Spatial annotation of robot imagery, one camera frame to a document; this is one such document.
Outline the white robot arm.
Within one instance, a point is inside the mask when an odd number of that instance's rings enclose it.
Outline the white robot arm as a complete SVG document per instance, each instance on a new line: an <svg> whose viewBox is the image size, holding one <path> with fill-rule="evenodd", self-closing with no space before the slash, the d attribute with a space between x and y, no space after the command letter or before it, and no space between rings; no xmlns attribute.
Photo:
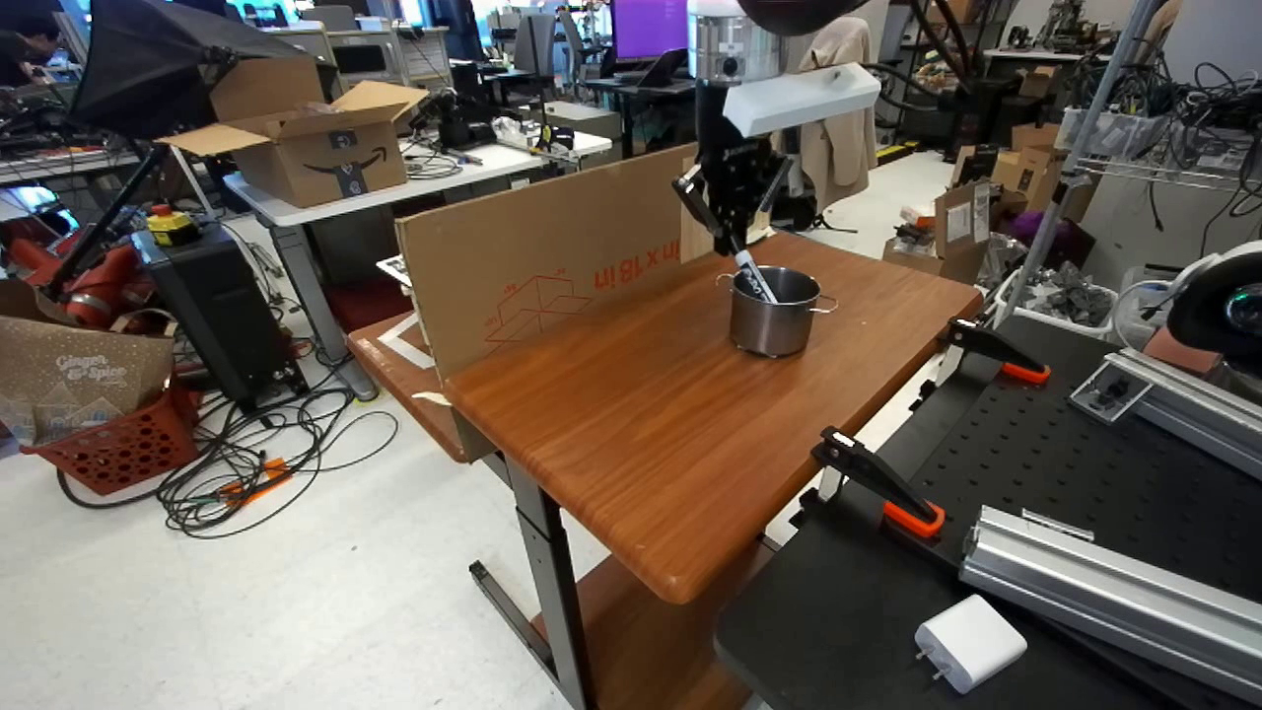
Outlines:
<svg viewBox="0 0 1262 710"><path fill-rule="evenodd" d="M874 102L878 80L856 58L786 66L805 39L862 0L688 0L693 80L693 164L676 179L688 214L722 256L751 246L751 225L811 225L823 186L805 172L805 129Z"/></svg>

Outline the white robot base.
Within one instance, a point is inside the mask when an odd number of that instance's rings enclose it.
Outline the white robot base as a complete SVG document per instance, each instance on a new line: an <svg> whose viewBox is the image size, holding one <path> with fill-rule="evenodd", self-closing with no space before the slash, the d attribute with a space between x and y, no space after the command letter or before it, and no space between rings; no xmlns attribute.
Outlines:
<svg viewBox="0 0 1262 710"><path fill-rule="evenodd" d="M1262 240L1208 253L1115 296L1111 336L1190 375L1262 375Z"/></svg>

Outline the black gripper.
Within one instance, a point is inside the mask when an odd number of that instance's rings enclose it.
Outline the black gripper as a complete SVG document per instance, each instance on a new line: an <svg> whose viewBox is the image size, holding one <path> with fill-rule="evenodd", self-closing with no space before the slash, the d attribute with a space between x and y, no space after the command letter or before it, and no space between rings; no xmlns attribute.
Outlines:
<svg viewBox="0 0 1262 710"><path fill-rule="evenodd" d="M672 186L688 214L714 239L714 253L731 256L716 218L752 214L782 181L789 160L770 137L707 147L703 168L688 168ZM770 210L756 210L734 239L734 253L774 239Z"/></svg>

